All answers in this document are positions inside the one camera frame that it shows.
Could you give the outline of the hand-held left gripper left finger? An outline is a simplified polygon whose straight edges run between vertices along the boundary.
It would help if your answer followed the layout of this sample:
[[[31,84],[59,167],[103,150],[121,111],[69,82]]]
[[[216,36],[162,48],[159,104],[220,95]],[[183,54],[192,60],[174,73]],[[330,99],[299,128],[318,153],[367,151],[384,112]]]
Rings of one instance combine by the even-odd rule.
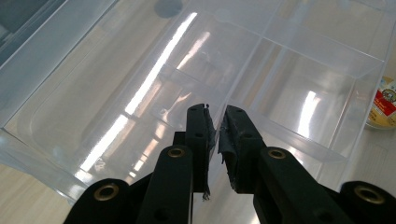
[[[175,132],[173,143],[188,147],[193,155],[193,191],[202,193],[208,201],[208,170],[212,149],[215,145],[216,130],[210,117],[209,106],[193,105],[187,109],[186,130]]]

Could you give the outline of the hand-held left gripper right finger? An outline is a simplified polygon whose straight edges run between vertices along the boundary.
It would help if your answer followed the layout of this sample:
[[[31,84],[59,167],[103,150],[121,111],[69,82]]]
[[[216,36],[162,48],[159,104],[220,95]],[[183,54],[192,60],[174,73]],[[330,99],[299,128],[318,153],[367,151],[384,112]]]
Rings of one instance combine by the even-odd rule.
[[[248,114],[242,108],[228,105],[219,130],[218,153],[235,192],[254,193],[258,159],[264,147],[262,136]]]

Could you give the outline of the clear plastic divider tray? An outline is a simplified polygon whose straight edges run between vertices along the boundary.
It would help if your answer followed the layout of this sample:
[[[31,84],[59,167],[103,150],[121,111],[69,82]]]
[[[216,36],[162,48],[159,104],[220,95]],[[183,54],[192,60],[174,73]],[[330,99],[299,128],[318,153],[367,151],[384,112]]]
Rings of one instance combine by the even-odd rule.
[[[327,1],[192,12],[96,121],[78,178],[135,181],[185,128],[189,107],[208,104],[215,125],[227,105],[244,109],[267,143],[335,186],[370,104],[388,29],[379,12]]]

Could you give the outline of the clear plastic storage box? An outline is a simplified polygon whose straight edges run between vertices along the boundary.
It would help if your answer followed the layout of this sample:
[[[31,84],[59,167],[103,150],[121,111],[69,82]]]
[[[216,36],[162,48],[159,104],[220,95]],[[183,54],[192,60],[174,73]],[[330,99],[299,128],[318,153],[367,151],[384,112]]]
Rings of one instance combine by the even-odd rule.
[[[361,165],[364,126],[396,41],[396,0],[181,0],[172,18],[160,18],[158,0],[49,0],[35,12],[41,23],[0,64],[0,162],[33,175],[69,200],[91,183],[78,178],[97,120],[180,18],[221,8],[248,13],[285,4],[330,2],[339,9],[370,9],[389,22],[379,46],[381,66],[338,189],[350,179],[375,182]]]

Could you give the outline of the dark round object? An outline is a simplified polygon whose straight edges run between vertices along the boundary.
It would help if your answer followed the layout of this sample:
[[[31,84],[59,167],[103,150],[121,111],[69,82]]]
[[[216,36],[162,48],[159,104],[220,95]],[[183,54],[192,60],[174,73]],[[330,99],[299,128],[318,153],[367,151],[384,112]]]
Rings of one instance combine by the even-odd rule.
[[[183,8],[181,0],[158,0],[154,5],[154,10],[160,18],[175,17]]]

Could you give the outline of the round tin with red label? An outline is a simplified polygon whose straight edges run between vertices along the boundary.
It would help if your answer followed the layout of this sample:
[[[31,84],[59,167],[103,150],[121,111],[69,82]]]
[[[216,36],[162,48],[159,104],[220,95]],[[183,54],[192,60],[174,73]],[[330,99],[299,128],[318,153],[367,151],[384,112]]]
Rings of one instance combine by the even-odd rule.
[[[377,129],[396,129],[396,79],[382,77],[367,124]]]

